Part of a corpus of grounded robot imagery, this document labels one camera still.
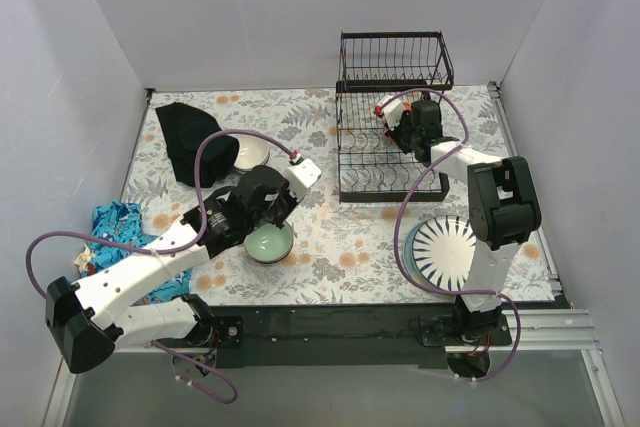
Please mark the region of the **black wire dish rack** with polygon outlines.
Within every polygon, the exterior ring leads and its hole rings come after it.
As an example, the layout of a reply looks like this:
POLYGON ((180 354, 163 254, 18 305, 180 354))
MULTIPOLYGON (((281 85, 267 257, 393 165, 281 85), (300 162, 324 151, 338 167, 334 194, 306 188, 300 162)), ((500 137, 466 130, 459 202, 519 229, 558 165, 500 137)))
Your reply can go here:
POLYGON ((336 82, 338 195, 400 202, 444 137, 442 96, 454 85, 440 31, 344 32, 336 82))

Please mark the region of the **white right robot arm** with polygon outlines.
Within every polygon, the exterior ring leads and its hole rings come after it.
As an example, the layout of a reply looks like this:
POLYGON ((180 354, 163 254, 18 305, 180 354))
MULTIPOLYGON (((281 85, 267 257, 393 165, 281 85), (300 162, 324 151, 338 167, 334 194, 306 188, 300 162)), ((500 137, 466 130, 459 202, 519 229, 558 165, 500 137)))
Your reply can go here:
POLYGON ((453 312, 436 326, 475 344, 500 325, 498 297, 515 255, 541 224, 527 161, 474 150, 443 133, 437 102, 384 97, 374 109, 386 136, 422 165, 463 182, 468 215, 443 215, 416 226, 403 243, 413 282, 454 296, 453 312))

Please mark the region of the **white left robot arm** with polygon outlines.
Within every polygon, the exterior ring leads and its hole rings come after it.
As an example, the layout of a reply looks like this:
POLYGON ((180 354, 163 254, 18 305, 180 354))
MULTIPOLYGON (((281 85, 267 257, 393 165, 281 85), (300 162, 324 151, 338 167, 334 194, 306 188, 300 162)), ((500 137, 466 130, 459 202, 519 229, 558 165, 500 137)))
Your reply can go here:
POLYGON ((212 193, 155 241, 102 272, 71 282, 60 277, 46 289, 45 323, 69 370, 87 372, 121 346, 156 339, 205 345, 213 315, 197 295, 159 305, 139 299, 177 274, 242 244, 255 229, 282 227, 319 171, 310 160, 277 172, 259 165, 237 185, 212 193))

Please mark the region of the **white bowl stack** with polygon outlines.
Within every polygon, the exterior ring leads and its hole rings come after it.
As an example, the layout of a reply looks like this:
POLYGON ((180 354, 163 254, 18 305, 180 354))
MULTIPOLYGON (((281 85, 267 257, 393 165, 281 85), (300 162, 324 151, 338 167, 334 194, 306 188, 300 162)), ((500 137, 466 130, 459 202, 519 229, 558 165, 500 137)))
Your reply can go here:
POLYGON ((259 165, 265 165, 270 157, 269 143, 262 138, 232 134, 239 144, 239 151, 233 167, 239 172, 247 172, 259 165))

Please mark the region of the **green celadon bowl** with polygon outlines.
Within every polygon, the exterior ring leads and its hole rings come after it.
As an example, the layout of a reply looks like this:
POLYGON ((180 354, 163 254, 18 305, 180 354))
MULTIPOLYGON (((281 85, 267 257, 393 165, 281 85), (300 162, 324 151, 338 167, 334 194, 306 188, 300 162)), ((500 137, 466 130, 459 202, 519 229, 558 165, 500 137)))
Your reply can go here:
POLYGON ((265 224, 245 238, 243 247, 254 261, 273 264, 290 253, 293 243, 293 230, 288 223, 284 223, 281 228, 265 224))

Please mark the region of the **floral table mat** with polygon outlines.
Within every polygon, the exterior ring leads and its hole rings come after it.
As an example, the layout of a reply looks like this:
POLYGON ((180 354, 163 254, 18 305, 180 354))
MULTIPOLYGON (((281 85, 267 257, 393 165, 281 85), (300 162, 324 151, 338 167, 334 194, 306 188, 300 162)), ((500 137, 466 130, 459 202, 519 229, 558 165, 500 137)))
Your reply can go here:
POLYGON ((196 203, 175 179, 155 109, 174 102, 198 108, 225 128, 263 132, 312 159, 320 181, 289 218, 294 245, 279 263, 254 262, 231 249, 196 267, 190 289, 212 305, 426 302, 393 255, 394 238, 433 216, 465 215, 467 190, 452 181, 444 201, 346 204, 338 197, 338 146, 330 89, 155 93, 140 133, 123 198, 142 208, 146 232, 160 234, 196 203))

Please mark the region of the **black cloth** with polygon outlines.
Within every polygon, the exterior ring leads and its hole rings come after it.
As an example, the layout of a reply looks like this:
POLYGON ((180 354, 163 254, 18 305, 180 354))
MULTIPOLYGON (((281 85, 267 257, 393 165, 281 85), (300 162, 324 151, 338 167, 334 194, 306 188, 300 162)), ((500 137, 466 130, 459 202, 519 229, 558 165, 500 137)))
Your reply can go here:
MULTIPOLYGON (((197 151, 202 142, 210 135, 221 131, 221 127, 210 114, 184 103, 174 102, 156 108, 155 113, 176 180, 194 187, 197 151)), ((239 148, 239 141, 227 135, 208 143, 200 160, 202 188, 210 188, 231 172, 239 148)))

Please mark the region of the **blue striped white plate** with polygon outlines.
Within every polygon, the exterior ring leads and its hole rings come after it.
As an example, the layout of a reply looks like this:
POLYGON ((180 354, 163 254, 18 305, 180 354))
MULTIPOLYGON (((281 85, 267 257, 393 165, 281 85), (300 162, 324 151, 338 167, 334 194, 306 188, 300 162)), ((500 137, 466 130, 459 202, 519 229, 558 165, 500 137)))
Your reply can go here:
POLYGON ((407 242, 407 263, 418 279, 444 291, 458 291, 464 286, 476 246, 467 218, 430 218, 413 229, 407 242))

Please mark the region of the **blue patterned cloth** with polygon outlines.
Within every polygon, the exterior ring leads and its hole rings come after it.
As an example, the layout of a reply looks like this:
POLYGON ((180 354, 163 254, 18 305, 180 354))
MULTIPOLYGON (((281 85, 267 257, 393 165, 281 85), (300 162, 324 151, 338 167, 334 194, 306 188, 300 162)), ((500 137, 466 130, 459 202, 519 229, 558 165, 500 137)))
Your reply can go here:
MULTIPOLYGON (((136 248, 144 248, 156 239, 155 235, 147 234, 143 230, 141 206, 137 203, 119 201, 112 201, 93 209, 91 235, 136 248)), ((85 244, 83 252, 74 264, 80 277, 87 277, 106 270, 130 255, 129 251, 89 242, 85 244)), ((188 294, 191 273, 191 270, 187 270, 176 275, 172 280, 145 294, 135 305, 169 302, 188 294)))

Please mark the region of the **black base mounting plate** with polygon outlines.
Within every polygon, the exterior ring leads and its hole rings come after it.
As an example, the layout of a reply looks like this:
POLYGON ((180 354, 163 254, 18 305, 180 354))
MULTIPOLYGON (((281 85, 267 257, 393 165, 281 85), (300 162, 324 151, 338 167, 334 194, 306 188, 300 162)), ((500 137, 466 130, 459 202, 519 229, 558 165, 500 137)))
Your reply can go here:
POLYGON ((209 327, 162 345, 217 351, 223 369, 262 366, 447 366, 445 350, 469 350, 450 324, 450 304, 300 305, 212 308, 209 327))

